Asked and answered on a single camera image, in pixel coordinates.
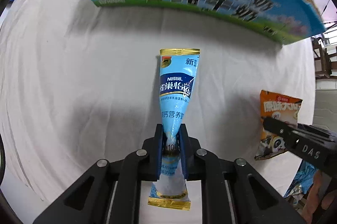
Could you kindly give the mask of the person's hand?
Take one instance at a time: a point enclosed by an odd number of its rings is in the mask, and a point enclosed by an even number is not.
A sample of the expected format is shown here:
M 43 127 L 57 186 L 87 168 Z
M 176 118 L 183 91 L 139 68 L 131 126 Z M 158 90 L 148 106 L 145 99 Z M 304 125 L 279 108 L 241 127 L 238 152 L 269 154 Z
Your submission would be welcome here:
M 319 190 L 323 184 L 322 171 L 318 170 L 313 179 L 313 185 L 307 196 L 307 202 L 302 210 L 302 217 L 306 223 L 312 223 L 312 217 L 316 209 L 320 206 L 323 210 L 327 210 L 334 199 L 336 199 L 336 190 L 328 193 L 322 200 L 319 199 Z

